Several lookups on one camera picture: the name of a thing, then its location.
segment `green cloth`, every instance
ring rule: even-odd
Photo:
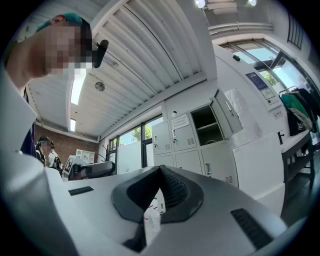
[[[284,105],[288,108],[288,109],[296,109],[299,110],[301,113],[303,113],[307,118],[310,119],[310,116],[308,115],[307,111],[305,110],[305,108],[301,105],[300,101],[296,98],[296,96],[294,96],[293,94],[283,94],[281,96],[281,99],[284,103]]]

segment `label on locker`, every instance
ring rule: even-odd
[[[185,126],[189,125],[189,119],[187,117],[187,114],[184,114],[182,116],[179,116],[175,119],[171,120],[172,129],[176,130]]]

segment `hanging clothes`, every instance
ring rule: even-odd
[[[300,92],[297,91],[293,91],[290,92],[289,94],[292,94],[294,96],[296,96],[297,100],[301,103],[301,105],[303,106],[303,108],[305,109],[305,111],[307,112],[307,114],[310,117],[311,123],[312,123],[312,127],[310,128],[310,130],[313,133],[317,132],[317,124],[316,121],[318,119],[318,116],[316,113],[314,113],[314,111],[310,108],[310,105],[308,104],[308,102],[302,97],[302,95],[300,94]]]
[[[296,96],[292,94],[283,94],[281,96],[281,99],[284,103],[284,105],[288,109],[296,109],[299,110],[302,114],[304,114],[307,118],[310,119],[310,116],[308,115],[307,111],[304,109],[304,107],[301,105],[300,101],[296,98]]]
[[[290,110],[303,123],[303,125],[307,129],[309,129],[309,130],[312,129],[312,122],[311,122],[310,118],[308,118],[305,114],[303,114],[302,112],[300,112],[296,108],[290,108]]]
[[[305,131],[306,127],[303,122],[300,121],[289,108],[286,107],[285,109],[288,118],[290,136],[294,136]]]
[[[314,97],[306,90],[306,89],[298,89],[301,96],[304,98],[304,100],[308,103],[309,107],[312,109],[312,111],[320,117],[320,105],[316,102]]]

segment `black grille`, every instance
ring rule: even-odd
[[[272,241],[272,238],[245,209],[232,210],[231,214],[257,250]]]

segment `brick wall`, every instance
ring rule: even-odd
[[[37,142],[41,136],[47,136],[54,143],[54,150],[59,155],[61,163],[65,166],[70,155],[75,156],[77,149],[94,152],[94,162],[98,161],[99,144],[88,142],[81,139],[69,137],[60,133],[53,132],[42,128],[41,126],[35,126],[35,141]]]

